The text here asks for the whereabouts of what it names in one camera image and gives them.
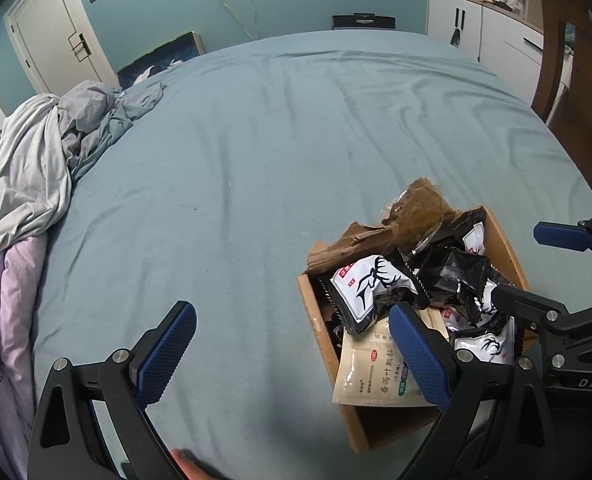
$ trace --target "red logo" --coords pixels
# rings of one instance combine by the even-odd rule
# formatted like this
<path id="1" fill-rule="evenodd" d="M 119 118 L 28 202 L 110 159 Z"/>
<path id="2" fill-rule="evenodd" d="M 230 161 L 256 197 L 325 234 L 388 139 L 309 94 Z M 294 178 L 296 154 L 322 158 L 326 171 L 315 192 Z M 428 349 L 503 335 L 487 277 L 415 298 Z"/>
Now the red logo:
<path id="1" fill-rule="evenodd" d="M 349 269 L 351 269 L 353 267 L 353 264 L 349 264 L 346 267 L 343 267 L 342 269 L 340 269 L 340 272 L 338 272 L 338 275 L 341 278 L 344 278 L 347 275 L 347 272 L 349 272 Z"/>

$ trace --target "yellow cable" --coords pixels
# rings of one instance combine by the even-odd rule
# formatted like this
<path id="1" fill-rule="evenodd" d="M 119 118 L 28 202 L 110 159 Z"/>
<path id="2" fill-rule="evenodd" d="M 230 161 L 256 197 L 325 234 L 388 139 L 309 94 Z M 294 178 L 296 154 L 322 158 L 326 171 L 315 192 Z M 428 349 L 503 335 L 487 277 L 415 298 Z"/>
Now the yellow cable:
<path id="1" fill-rule="evenodd" d="M 244 30 L 245 34 L 247 35 L 247 37 L 249 38 L 249 40 L 250 41 L 253 41 L 252 35 L 249 34 L 249 31 L 245 27 L 245 24 L 240 21 L 240 18 L 238 18 L 238 15 L 236 14 L 236 11 L 234 9 L 232 9 L 231 7 L 229 7 L 227 5 L 226 1 L 220 0 L 220 3 L 223 4 L 225 6 L 225 9 L 227 9 L 231 13 L 231 15 L 234 17 L 234 19 L 236 20 L 236 22 L 240 23 L 240 26 L 243 28 L 243 30 Z"/>

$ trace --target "blue bed sheet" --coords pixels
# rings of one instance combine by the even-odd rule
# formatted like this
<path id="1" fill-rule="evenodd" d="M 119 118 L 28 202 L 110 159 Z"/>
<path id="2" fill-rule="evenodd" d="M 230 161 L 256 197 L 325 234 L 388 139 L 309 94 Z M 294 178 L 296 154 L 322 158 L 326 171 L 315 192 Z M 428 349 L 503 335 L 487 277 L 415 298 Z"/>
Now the blue bed sheet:
<path id="1" fill-rule="evenodd" d="M 392 480 L 427 428 L 358 456 L 295 277 L 317 238 L 377 222 L 419 176 L 490 206 L 532 290 L 592 303 L 592 254 L 536 222 L 592 215 L 537 116 L 449 46 L 342 30 L 235 46 L 154 76 L 165 97 L 77 185 L 52 233 L 34 324 L 36 392 L 60 356 L 130 347 L 176 300 L 197 334 L 148 413 L 169 447 L 236 480 Z M 100 414 L 106 425 L 106 413 Z M 109 436 L 120 457 L 120 445 Z"/>

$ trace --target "wooden countertop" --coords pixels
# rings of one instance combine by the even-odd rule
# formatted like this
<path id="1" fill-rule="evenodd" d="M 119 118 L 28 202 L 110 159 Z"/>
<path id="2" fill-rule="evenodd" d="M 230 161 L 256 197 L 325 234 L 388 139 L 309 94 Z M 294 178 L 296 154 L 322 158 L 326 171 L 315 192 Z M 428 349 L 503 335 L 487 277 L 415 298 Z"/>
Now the wooden countertop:
<path id="1" fill-rule="evenodd" d="M 539 34 L 542 34 L 542 30 L 538 27 L 536 27 L 535 25 L 532 25 L 529 22 L 526 22 L 525 20 L 523 20 L 522 18 L 519 18 L 518 16 L 516 16 L 514 13 L 509 12 L 508 10 L 505 9 L 501 9 L 498 6 L 495 6 L 494 4 L 490 3 L 490 2 L 480 2 L 478 0 L 465 0 L 468 2 L 472 2 L 474 4 L 479 4 L 482 5 L 484 7 L 488 7 L 489 9 L 495 10 L 496 12 L 501 12 L 503 13 L 505 16 L 510 17 L 513 20 L 516 20 L 517 22 L 521 22 L 523 25 L 527 25 L 529 28 L 535 30 L 536 32 L 538 32 Z"/>

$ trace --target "blue textured pad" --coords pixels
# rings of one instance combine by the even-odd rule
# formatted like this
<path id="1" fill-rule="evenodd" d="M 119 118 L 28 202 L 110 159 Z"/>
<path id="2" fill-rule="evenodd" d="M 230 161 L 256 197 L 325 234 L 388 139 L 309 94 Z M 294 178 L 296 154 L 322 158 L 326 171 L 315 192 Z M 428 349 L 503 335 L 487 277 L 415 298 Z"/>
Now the blue textured pad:
<path id="1" fill-rule="evenodd" d="M 592 235 L 584 228 L 565 224 L 539 222 L 534 228 L 534 240 L 540 245 L 586 251 L 592 247 Z"/>
<path id="2" fill-rule="evenodd" d="M 143 410 L 162 397 L 196 333 L 196 322 L 196 310 L 191 303 L 187 303 L 138 370 L 136 400 Z"/>
<path id="3" fill-rule="evenodd" d="M 389 312 L 389 331 L 425 399 L 444 412 L 451 398 L 447 372 L 398 305 Z"/>

